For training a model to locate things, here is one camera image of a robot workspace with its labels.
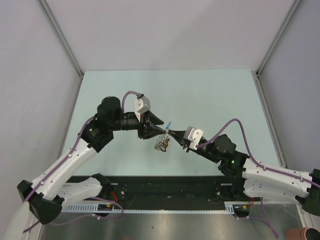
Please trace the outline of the metal key organizer with rings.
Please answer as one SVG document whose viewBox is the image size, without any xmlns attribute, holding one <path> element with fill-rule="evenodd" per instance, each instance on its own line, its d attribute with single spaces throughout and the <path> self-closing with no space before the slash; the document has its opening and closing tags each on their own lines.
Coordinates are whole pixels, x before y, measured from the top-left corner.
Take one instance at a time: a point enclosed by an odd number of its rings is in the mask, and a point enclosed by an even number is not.
<svg viewBox="0 0 320 240">
<path fill-rule="evenodd" d="M 165 133 L 160 135 L 157 138 L 157 141 L 154 145 L 154 149 L 157 151 L 161 151 L 165 153 L 169 147 L 169 142 L 170 142 L 170 135 L 169 135 L 169 130 L 172 122 L 169 121 L 167 126 L 165 127 Z"/>
</svg>

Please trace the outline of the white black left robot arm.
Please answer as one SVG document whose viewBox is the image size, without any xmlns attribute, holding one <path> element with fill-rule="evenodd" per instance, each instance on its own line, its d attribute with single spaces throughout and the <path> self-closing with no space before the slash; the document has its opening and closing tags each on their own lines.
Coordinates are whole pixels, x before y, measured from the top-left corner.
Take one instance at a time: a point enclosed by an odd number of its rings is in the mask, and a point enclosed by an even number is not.
<svg viewBox="0 0 320 240">
<path fill-rule="evenodd" d="M 160 127 L 164 122 L 151 112 L 146 96 L 139 94 L 133 104 L 133 112 L 124 112 L 117 97 L 104 98 L 97 106 L 97 113 L 84 123 L 67 152 L 31 182 L 22 180 L 18 184 L 22 201 L 29 203 L 29 210 L 41 224 L 51 223 L 63 207 L 88 198 L 105 200 L 110 196 L 111 182 L 100 173 L 78 183 L 72 190 L 62 187 L 86 161 L 113 140 L 115 131 L 136 130 L 143 140 L 166 133 Z"/>
</svg>

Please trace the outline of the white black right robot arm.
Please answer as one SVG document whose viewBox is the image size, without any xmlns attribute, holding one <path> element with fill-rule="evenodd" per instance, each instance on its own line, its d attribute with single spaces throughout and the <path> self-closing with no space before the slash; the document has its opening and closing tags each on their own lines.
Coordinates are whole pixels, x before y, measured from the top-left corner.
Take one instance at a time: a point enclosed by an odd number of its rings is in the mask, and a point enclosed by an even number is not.
<svg viewBox="0 0 320 240">
<path fill-rule="evenodd" d="M 284 201 L 300 205 L 312 215 L 320 214 L 320 171 L 291 170 L 254 160 L 247 153 L 236 150 L 236 144 L 226 134 L 208 142 L 199 129 L 169 130 L 185 152 L 192 151 L 217 163 L 218 170 L 235 183 L 231 196 L 242 201 L 245 197 Z"/>
</svg>

